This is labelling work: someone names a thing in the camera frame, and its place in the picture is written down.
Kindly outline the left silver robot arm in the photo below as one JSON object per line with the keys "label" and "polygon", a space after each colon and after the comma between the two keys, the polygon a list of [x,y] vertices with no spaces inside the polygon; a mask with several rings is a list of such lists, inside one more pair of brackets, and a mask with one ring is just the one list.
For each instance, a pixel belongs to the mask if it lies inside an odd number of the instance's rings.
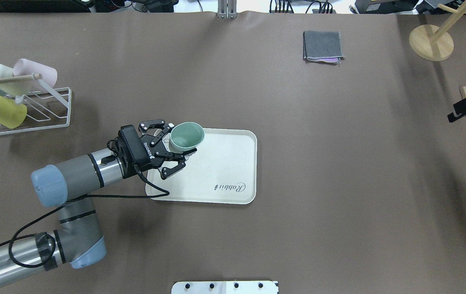
{"label": "left silver robot arm", "polygon": [[160,191],[159,197],[168,196],[144,173],[156,169],[162,179],[171,177],[186,167],[187,156],[202,139],[166,147],[166,136],[175,139],[175,126],[164,119],[143,121],[138,128],[125,125],[106,148],[34,171],[31,182],[39,201],[53,210],[0,243],[0,288],[59,264],[80,269],[104,259],[107,249],[94,191],[138,176]]}

